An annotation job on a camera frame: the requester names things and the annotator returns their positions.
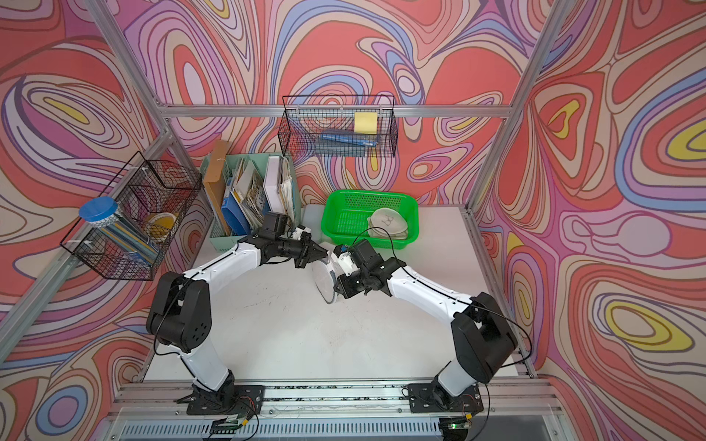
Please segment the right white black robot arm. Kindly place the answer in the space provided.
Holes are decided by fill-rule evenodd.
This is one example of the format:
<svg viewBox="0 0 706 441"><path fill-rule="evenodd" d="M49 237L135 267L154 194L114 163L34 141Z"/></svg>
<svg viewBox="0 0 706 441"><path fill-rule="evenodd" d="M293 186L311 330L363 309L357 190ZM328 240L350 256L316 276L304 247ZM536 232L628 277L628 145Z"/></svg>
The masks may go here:
<svg viewBox="0 0 706 441"><path fill-rule="evenodd" d="M518 348L513 323L493 296L450 290L397 257L383 258L367 240L337 246L331 266L336 272L333 291L339 296L350 299L380 291L450 327L454 358L430 383L437 401L462 396L474 386L489 383Z"/></svg>

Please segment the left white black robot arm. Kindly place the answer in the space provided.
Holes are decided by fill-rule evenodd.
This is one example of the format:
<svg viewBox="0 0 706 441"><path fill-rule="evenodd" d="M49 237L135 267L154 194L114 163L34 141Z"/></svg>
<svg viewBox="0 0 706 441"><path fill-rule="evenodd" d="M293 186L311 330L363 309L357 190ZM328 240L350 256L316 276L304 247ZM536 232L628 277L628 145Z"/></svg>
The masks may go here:
<svg viewBox="0 0 706 441"><path fill-rule="evenodd" d="M288 217L268 213L263 225L239 239L224 254L185 273L167 272L157 283L156 295L146 320L154 345L178 355L194 379L207 392L221 392L231 370L222 363L210 338L214 294L235 286L239 277L260 268L273 258L296 268L327 259L328 251L298 227L285 233Z"/></svg>

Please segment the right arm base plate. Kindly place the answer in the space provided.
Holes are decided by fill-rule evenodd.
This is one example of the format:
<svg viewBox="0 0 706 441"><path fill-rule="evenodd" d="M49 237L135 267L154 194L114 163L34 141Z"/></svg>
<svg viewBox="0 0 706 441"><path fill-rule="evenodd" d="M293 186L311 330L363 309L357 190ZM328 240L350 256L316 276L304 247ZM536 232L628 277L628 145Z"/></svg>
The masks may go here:
<svg viewBox="0 0 706 441"><path fill-rule="evenodd" d="M452 396L436 383L411 383L402 387L411 413L464 413L477 415L485 406L478 385Z"/></svg>

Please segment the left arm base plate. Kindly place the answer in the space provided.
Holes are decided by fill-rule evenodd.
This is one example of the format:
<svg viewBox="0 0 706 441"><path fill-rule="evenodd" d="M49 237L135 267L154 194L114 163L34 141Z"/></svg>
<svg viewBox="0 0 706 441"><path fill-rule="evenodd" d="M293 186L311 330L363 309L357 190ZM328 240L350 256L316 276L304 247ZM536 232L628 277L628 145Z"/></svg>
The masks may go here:
<svg viewBox="0 0 706 441"><path fill-rule="evenodd" d="M221 391L205 391L197 386L188 396L176 400L187 405L188 415L258 415L264 402L261 385L225 385Z"/></svg>

